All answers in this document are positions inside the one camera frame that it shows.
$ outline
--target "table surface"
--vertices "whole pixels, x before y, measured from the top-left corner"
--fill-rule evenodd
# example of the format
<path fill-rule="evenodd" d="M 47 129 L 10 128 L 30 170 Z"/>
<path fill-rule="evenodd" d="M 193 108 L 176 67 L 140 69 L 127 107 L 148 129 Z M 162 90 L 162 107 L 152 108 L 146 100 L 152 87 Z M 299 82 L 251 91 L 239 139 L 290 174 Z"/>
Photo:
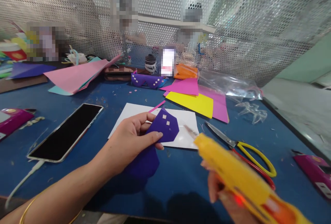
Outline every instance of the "table surface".
<path fill-rule="evenodd" d="M 82 103 L 104 106 L 88 132 L 61 163 L 45 163 L 20 187 L 15 197 L 29 199 L 69 172 L 89 162 L 107 141 L 126 103 L 154 107 L 164 100 L 164 91 L 136 88 L 128 82 L 94 80 L 87 89 L 73 96 L 49 93 L 53 83 L 31 86 L 0 94 L 0 108 L 35 108 L 36 117 L 45 120 L 16 130 L 0 142 L 0 195 L 7 197 L 27 175 L 36 161 L 28 162 L 29 148 L 45 139 Z M 241 108 L 227 99 L 230 123 L 210 120 L 231 139 L 244 140 L 262 151 L 274 164 L 277 194 L 295 205 L 314 223 L 329 223 L 330 204 L 313 187 L 292 158 L 291 149 L 313 153 L 264 105 L 268 111 L 264 123 L 252 125 L 246 116 L 238 116 Z M 166 108 L 185 109 L 166 100 Z M 207 118 L 196 114 L 198 129 L 216 139 L 204 124 Z M 201 166 L 197 151 L 168 148 L 158 151 L 160 166 L 147 182 L 127 180 L 119 175 L 110 180 L 86 206 L 87 210 L 176 220 L 186 223 L 231 222 L 220 202 L 209 203 L 207 171 Z"/>

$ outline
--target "red light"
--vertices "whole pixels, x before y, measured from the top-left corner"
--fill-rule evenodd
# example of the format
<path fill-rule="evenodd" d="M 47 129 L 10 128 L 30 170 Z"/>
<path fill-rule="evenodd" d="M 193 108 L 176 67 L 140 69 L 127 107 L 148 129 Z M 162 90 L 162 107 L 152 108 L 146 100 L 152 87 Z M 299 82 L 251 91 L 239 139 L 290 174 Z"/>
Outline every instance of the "red light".
<path fill-rule="evenodd" d="M 245 199 L 242 197 L 242 195 L 234 195 L 234 200 L 238 206 L 242 207 Z"/>

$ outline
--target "yellow glue gun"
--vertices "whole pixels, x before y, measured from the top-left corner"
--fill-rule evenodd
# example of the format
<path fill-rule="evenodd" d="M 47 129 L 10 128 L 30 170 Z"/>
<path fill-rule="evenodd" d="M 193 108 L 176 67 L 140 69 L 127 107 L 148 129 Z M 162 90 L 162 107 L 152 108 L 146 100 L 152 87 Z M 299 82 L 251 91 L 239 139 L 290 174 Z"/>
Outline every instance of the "yellow glue gun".
<path fill-rule="evenodd" d="M 219 176 L 225 190 L 238 196 L 262 223 L 311 223 L 291 204 L 284 202 L 246 163 L 203 133 L 195 136 L 199 155 Z"/>

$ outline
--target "scissor blade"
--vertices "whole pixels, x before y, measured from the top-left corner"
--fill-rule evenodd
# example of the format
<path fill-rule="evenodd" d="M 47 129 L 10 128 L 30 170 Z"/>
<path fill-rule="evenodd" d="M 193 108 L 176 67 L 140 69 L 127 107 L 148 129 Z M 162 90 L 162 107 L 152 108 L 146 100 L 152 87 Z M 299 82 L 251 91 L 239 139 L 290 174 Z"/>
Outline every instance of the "scissor blade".
<path fill-rule="evenodd" d="M 210 129 L 217 135 L 219 136 L 222 140 L 224 140 L 229 146 L 231 147 L 235 147 L 236 146 L 236 142 L 229 139 L 224 133 L 222 133 L 219 129 L 217 129 L 216 127 L 214 127 L 212 124 L 210 124 L 209 122 L 205 122 L 207 126 L 210 127 Z"/>
<path fill-rule="evenodd" d="M 187 132 L 189 133 L 189 135 L 193 138 L 196 139 L 198 134 L 196 132 L 194 132 L 191 128 L 189 128 L 187 125 L 184 125 L 184 127 L 186 128 Z"/>

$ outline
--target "metal mesh wall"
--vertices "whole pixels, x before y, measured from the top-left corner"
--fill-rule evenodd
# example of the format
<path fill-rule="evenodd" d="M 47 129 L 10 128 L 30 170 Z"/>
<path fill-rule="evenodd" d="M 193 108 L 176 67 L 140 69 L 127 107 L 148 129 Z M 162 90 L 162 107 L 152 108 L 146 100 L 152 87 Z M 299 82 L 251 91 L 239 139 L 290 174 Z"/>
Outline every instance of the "metal mesh wall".
<path fill-rule="evenodd" d="M 179 39 L 179 29 L 139 22 L 127 35 L 146 37 L 129 42 L 137 62 L 149 50 L 175 44 L 178 60 L 200 68 L 253 79 L 265 85 L 310 49 L 331 27 L 331 0 L 134 0 L 139 14 L 181 20 L 188 8 L 201 8 L 201 23 L 215 34 Z M 111 58 L 122 51 L 115 0 L 0 0 L 0 36 L 16 30 L 10 20 L 64 22 L 66 38 L 85 54 Z M 197 50 L 201 42 L 204 55 Z"/>

